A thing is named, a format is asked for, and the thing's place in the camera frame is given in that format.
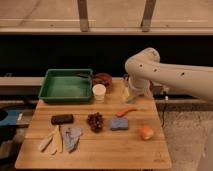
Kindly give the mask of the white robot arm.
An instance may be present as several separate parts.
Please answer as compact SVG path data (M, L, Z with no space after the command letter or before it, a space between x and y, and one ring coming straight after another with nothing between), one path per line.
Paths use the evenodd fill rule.
M146 48L125 61L125 71L131 96L147 94L153 81L213 104L213 67L161 63L158 51Z

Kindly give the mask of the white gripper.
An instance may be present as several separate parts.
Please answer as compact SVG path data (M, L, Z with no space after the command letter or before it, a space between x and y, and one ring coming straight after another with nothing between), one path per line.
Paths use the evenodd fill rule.
M124 103L132 103L134 97L144 96L149 93L150 82L148 80L130 77L128 84L129 88L125 87L122 93Z

